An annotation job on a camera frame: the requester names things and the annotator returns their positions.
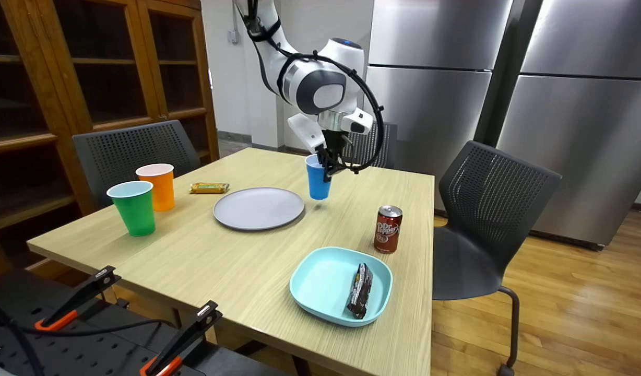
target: white wall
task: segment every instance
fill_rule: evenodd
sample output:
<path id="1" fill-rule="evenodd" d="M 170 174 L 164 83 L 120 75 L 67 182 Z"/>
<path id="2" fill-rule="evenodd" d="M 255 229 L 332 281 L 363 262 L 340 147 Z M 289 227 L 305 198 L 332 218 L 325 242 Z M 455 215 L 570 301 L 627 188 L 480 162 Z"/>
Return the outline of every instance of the white wall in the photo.
<path id="1" fill-rule="evenodd" d="M 322 49 L 329 38 L 368 48 L 373 0 L 275 0 L 288 41 L 301 49 Z M 265 90 L 255 46 L 235 19 L 241 41 L 228 41 L 234 29 L 231 0 L 203 0 L 203 20 L 213 77 L 213 104 L 219 131 L 252 135 L 255 144 L 297 146 L 286 117 L 297 110 Z"/>

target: plastic cup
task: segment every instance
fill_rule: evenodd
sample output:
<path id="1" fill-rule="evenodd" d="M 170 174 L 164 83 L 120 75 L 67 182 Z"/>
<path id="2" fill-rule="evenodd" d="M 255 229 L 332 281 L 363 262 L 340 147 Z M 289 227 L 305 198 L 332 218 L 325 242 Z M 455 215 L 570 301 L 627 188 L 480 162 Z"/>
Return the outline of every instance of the plastic cup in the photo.
<path id="1" fill-rule="evenodd" d="M 316 154 L 309 154 L 305 158 L 305 167 L 307 167 L 309 196 L 312 200 L 325 200 L 328 198 L 328 189 L 332 188 L 332 182 L 324 180 L 324 167 L 320 165 Z"/>
<path id="2" fill-rule="evenodd" d="M 172 165 L 151 162 L 136 168 L 139 180 L 151 183 L 151 209 L 162 212 L 172 209 Z"/>
<path id="3" fill-rule="evenodd" d="M 145 236 L 155 232 L 151 212 L 151 183 L 150 182 L 123 182 L 105 189 L 115 202 L 118 217 L 132 236 Z"/>

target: orange cup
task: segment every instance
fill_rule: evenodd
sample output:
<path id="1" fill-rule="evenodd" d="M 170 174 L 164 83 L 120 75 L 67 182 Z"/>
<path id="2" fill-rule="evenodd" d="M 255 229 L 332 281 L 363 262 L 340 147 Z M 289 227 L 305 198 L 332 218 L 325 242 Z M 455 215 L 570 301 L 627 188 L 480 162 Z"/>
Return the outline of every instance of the orange cup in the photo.
<path id="1" fill-rule="evenodd" d="M 172 165 L 151 162 L 136 168 L 137 180 L 151 183 L 151 209 L 170 211 L 172 209 Z"/>

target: refrigerator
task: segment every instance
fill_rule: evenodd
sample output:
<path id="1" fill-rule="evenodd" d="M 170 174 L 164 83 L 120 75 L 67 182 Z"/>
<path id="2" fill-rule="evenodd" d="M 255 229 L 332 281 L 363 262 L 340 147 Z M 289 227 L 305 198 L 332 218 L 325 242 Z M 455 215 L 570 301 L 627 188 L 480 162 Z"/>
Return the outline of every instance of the refrigerator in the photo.
<path id="1" fill-rule="evenodd" d="M 534 232 L 602 249 L 641 191 L 641 0 L 545 0 L 497 147 L 563 175 Z"/>
<path id="2" fill-rule="evenodd" d="M 508 11 L 511 0 L 373 1 L 365 82 L 394 127 L 390 167 L 440 177 L 474 139 Z"/>

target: wooden cabinet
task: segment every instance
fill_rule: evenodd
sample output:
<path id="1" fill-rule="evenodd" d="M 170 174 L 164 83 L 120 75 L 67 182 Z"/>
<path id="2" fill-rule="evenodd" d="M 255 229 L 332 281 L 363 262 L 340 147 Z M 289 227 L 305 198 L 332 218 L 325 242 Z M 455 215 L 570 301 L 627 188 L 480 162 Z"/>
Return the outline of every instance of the wooden cabinet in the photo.
<path id="1" fill-rule="evenodd" d="M 71 135 L 180 118 L 217 158 L 196 0 L 0 0 L 0 273 L 91 211 Z"/>

